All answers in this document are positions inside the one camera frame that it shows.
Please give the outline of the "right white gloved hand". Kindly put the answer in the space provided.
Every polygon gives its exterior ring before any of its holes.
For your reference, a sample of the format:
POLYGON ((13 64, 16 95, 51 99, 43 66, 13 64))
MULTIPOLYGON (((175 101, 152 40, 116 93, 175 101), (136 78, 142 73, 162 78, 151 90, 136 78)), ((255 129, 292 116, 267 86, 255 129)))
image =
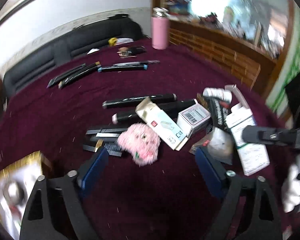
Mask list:
POLYGON ((285 179, 281 191, 284 212, 300 212, 300 154, 290 165, 288 177, 285 179))

